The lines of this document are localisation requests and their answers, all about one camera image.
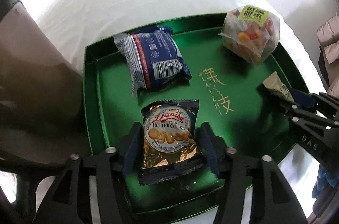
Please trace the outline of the bronze black kettle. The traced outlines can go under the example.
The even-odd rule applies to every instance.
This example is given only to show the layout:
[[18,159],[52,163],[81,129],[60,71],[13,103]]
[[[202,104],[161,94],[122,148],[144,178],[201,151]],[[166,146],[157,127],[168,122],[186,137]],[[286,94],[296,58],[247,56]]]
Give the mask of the bronze black kettle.
[[20,0],[1,0],[1,158],[64,163],[90,154],[82,77]]

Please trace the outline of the Danisa butter cookies packet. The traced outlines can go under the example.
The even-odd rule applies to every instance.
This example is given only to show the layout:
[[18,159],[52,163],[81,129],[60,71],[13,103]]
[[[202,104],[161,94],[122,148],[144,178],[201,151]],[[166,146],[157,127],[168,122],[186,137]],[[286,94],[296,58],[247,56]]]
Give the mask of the Danisa butter cookies packet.
[[206,160],[195,140],[199,100],[154,101],[142,108],[144,157],[139,183],[151,185],[181,178]]

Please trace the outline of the beige small snack packet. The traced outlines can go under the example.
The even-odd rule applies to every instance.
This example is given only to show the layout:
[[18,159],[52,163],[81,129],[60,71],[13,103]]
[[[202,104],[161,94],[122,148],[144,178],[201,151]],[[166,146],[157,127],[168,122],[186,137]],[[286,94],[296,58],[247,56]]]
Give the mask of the beige small snack packet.
[[282,83],[276,71],[270,74],[270,76],[268,76],[262,84],[270,93],[284,99],[285,101],[294,103],[294,98],[292,97],[290,90],[284,83]]

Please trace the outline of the green tray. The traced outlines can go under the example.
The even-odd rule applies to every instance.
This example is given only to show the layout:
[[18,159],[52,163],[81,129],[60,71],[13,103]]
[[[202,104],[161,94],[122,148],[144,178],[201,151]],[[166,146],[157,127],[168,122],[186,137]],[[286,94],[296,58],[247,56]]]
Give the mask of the green tray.
[[126,59],[113,39],[86,47],[83,95],[94,154],[119,143],[135,122],[143,120],[141,109],[151,102],[198,99],[197,125],[208,122],[240,154],[283,160],[294,145],[287,135],[288,120],[263,81],[276,72],[288,87],[306,92],[306,83],[282,45],[257,66],[226,49],[220,36],[224,19],[224,14],[209,14],[166,21],[192,78],[156,92],[141,90],[136,98]]

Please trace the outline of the dried fruit clear bag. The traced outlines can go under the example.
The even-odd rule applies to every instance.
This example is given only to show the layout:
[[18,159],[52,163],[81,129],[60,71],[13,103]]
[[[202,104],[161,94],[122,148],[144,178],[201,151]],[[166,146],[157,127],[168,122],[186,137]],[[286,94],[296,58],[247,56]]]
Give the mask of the dried fruit clear bag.
[[262,63],[280,40],[280,19],[262,8],[246,5],[227,12],[220,32],[223,46],[252,65]]

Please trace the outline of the blue silver snack packet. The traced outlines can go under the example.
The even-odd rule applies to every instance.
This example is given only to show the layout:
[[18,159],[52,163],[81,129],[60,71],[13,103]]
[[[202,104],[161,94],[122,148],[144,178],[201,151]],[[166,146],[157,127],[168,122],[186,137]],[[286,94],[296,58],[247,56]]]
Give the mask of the blue silver snack packet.
[[170,27],[154,25],[113,36],[127,61],[133,97],[141,88],[156,90],[174,79],[192,78],[172,34]]

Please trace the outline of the beige down jacket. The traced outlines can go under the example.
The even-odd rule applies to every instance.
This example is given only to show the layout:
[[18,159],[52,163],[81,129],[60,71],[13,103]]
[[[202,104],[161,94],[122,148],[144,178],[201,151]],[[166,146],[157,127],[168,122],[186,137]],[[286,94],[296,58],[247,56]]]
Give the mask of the beige down jacket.
[[317,30],[320,44],[318,65],[331,96],[338,97],[338,13]]

